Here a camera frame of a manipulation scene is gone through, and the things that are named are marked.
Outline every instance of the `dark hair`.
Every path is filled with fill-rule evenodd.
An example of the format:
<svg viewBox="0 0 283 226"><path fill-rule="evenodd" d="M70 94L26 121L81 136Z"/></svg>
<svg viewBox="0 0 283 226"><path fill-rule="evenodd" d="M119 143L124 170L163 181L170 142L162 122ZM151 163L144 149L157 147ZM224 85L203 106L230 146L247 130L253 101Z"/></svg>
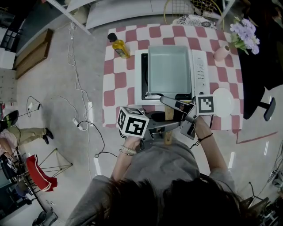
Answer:
<svg viewBox="0 0 283 226"><path fill-rule="evenodd" d="M95 225L258 225L239 196L208 176L176 180L160 192L147 180L112 181Z"/></svg>

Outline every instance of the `yellow bottle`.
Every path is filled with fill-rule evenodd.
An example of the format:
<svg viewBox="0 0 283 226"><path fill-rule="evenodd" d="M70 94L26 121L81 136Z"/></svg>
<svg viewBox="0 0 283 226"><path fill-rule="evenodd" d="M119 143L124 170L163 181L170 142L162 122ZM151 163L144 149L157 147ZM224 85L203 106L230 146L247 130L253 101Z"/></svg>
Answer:
<svg viewBox="0 0 283 226"><path fill-rule="evenodd" d="M125 46L125 43L123 40L120 40L117 38L115 33L110 33L107 38L112 43L113 49L116 51L116 53L122 57L122 58L129 58L130 53L127 50L127 47Z"/></svg>

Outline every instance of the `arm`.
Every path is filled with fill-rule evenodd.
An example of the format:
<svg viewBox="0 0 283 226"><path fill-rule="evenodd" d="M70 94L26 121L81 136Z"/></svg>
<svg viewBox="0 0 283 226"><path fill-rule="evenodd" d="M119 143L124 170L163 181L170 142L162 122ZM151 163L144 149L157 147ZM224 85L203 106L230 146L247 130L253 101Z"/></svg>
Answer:
<svg viewBox="0 0 283 226"><path fill-rule="evenodd" d="M129 136L123 146L135 150L136 147L140 143L140 138L134 137L134 136ZM125 155L122 153L119 153L117 162L115 164L115 167L113 169L111 178L114 179L115 181L121 180L127 171L128 167L130 166L132 161L132 156L130 155Z"/></svg>
<svg viewBox="0 0 283 226"><path fill-rule="evenodd" d="M195 133L198 138L202 139L211 134L211 130L202 117L198 117L195 121ZM210 171L215 168L222 169L223 171L227 171L227 165L224 161L224 158L215 142L215 139L212 136L204 139L200 144L203 147L204 153L207 157L208 166Z"/></svg>
<svg viewBox="0 0 283 226"><path fill-rule="evenodd" d="M5 156L9 157L10 155L14 158L12 149L6 138L0 138L0 145L5 150Z"/></svg>

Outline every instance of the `white plate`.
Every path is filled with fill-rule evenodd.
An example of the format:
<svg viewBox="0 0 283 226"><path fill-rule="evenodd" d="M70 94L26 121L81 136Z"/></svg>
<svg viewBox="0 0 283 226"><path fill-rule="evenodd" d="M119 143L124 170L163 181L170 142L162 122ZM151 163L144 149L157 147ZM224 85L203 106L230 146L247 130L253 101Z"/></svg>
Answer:
<svg viewBox="0 0 283 226"><path fill-rule="evenodd" d="M213 93L215 115L218 117L227 117L234 110L234 97L229 90L219 88Z"/></svg>

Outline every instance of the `gray t-shirt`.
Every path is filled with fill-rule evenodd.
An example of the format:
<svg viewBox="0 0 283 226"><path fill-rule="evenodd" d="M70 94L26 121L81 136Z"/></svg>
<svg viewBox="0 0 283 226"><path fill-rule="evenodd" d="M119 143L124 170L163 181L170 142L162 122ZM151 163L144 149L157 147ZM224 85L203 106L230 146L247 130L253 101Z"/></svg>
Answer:
<svg viewBox="0 0 283 226"><path fill-rule="evenodd" d="M191 150L183 143L174 141L170 146L162 142L142 151L132 158L125 178L134 181L149 180L156 189L167 189L172 181L182 179L192 181L200 176L198 165ZM224 190L235 190L229 171L214 169L210 177L215 179ZM87 226L94 219L96 207L106 202L105 189L109 178L96 176L87 191L69 216L67 226Z"/></svg>

